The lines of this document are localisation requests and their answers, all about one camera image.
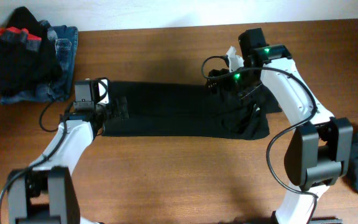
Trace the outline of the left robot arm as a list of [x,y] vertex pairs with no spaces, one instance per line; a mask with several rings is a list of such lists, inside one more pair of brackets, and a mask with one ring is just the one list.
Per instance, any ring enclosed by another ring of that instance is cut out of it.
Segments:
[[56,135],[43,153],[13,170],[1,191],[9,223],[89,223],[81,216],[72,174],[82,153],[105,130],[107,120],[127,118],[125,98],[111,98],[102,77],[75,83],[75,100],[60,115]]

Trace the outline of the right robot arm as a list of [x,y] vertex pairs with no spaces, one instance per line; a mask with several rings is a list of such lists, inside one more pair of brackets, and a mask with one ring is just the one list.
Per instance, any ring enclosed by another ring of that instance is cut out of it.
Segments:
[[230,47],[221,56],[228,69],[210,71],[205,87],[219,91],[226,87],[247,98],[260,86],[266,87],[287,117],[290,127],[269,142],[270,154],[276,140],[292,132],[284,157],[289,184],[275,173],[270,158],[267,165],[273,178],[286,189],[281,205],[268,223],[342,223],[338,218],[313,219],[318,200],[347,174],[353,127],[347,118],[336,118],[314,96],[302,79],[289,50],[269,45],[262,29],[248,29],[238,37],[241,55]]

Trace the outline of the black t-shirt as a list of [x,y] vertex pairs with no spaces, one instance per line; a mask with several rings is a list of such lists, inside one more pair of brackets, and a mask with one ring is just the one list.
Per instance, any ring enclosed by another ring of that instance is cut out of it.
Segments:
[[104,136],[202,136],[258,140],[270,134],[267,115],[281,108],[260,82],[244,93],[207,91],[205,85],[112,82],[113,98],[125,96],[129,117],[109,119]]

